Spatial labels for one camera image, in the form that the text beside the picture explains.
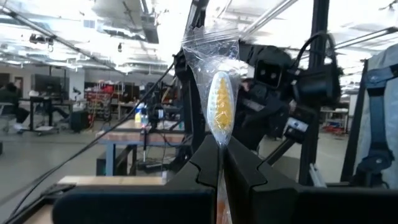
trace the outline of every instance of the bottle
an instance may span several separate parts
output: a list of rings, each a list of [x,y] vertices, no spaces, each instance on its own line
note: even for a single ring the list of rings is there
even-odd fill
[[[149,120],[148,120],[148,115],[143,114],[143,115],[141,116],[141,124],[142,124],[142,127],[146,127],[146,126],[148,125],[148,122],[149,122]]]
[[[140,103],[136,109],[136,115],[134,116],[134,120],[136,123],[141,123],[141,109],[144,107],[143,103]]]

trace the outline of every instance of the monitor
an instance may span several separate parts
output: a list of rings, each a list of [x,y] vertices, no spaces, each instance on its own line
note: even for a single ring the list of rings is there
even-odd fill
[[[46,75],[36,75],[34,90],[40,93],[61,95],[61,78]]]

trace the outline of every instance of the wooden table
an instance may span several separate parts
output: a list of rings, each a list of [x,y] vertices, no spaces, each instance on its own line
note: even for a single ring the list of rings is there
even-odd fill
[[[99,141],[100,144],[106,145],[105,172],[108,176],[114,175],[116,145],[143,146],[145,142],[144,135],[139,132],[142,129],[141,123],[136,123],[134,120],[129,120],[120,125],[118,129],[105,134]],[[135,131],[121,131],[122,129],[130,129]],[[96,136],[100,136],[103,133],[104,131],[100,131],[96,134]],[[185,134],[182,133],[150,133],[147,135],[146,146],[181,146],[184,137]]]
[[[161,177],[97,177],[97,176],[66,176],[58,184],[75,185],[164,185]],[[52,224],[51,212],[53,205],[44,205],[35,212],[24,224]]]

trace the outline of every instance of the clear plastic bag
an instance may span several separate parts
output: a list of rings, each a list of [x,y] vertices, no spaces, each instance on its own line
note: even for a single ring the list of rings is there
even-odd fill
[[[188,30],[182,47],[199,90],[201,107],[220,147],[228,144],[234,126],[239,87],[239,32],[213,21]]]
[[[218,183],[216,224],[232,224],[231,210],[229,209],[228,196],[226,193],[224,172],[221,173],[221,181]]]

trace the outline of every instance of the ceiling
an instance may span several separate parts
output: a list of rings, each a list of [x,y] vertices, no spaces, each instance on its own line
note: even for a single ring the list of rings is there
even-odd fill
[[[335,37],[345,74],[360,72],[362,59],[397,43],[397,6],[388,7],[392,0],[330,2],[328,30]],[[0,63],[161,74],[180,48],[191,1],[0,0],[0,4],[4,6]],[[236,24],[243,39],[286,47],[295,57],[310,36],[312,4],[210,0],[206,19]],[[301,65],[307,63],[304,55]]]

